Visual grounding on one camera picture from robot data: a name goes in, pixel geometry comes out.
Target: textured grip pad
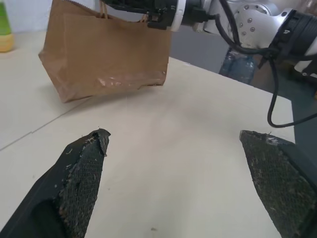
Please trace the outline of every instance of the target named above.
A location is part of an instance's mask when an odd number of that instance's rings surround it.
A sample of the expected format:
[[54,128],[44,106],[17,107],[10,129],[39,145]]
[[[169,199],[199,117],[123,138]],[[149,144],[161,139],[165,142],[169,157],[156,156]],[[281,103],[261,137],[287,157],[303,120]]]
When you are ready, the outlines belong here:
[[242,131],[240,141],[255,189],[281,236],[315,237],[316,186],[301,169],[309,160],[295,144],[272,135]]
[[0,238],[83,238],[97,199],[109,136],[99,129],[67,145],[32,186]]

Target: white table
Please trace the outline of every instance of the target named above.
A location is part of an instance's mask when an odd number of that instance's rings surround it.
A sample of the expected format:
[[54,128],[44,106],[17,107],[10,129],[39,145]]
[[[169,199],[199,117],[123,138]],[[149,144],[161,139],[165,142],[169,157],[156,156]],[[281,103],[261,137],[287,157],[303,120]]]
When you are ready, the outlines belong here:
[[[87,238],[280,238],[239,141],[243,129],[294,141],[267,124],[270,93],[170,58],[163,87],[62,104],[36,56],[43,33],[17,38],[0,58],[0,229],[65,146],[101,127],[112,135]],[[289,100],[273,120],[292,120]]]

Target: brown paper bag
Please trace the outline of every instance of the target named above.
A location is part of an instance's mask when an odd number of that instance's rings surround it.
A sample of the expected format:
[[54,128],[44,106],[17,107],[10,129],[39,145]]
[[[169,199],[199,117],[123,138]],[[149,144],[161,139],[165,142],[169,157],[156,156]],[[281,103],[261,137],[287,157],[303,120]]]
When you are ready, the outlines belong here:
[[171,33],[53,0],[39,57],[63,102],[163,85]]

